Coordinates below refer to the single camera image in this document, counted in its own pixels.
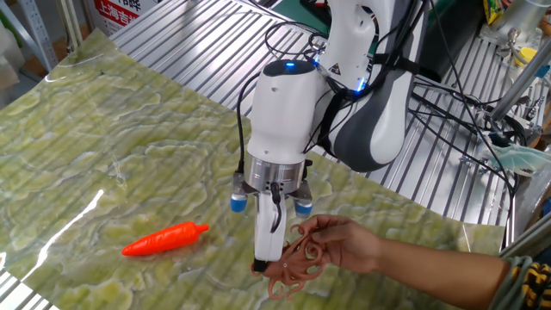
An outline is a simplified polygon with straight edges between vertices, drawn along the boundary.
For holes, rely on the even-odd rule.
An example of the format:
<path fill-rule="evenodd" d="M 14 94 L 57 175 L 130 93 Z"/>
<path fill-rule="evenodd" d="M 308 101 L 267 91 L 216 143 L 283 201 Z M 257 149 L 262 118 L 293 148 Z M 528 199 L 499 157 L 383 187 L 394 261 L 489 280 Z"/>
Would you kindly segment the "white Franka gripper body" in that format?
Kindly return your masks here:
<path fill-rule="evenodd" d="M 281 258 L 286 219 L 287 209 L 284 200 L 276 204 L 271 193 L 261 192 L 258 195 L 254 234 L 256 260 L 275 262 Z"/>

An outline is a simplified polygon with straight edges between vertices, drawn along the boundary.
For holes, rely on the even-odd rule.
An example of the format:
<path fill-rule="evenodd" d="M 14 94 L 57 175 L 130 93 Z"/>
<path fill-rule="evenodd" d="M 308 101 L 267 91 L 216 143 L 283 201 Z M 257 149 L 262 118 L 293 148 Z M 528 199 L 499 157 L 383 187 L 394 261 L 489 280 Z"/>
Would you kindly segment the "person's bare hand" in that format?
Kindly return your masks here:
<path fill-rule="evenodd" d="M 350 218 L 320 214 L 300 225 L 322 246 L 327 263 L 362 274 L 380 267 L 382 239 Z"/>

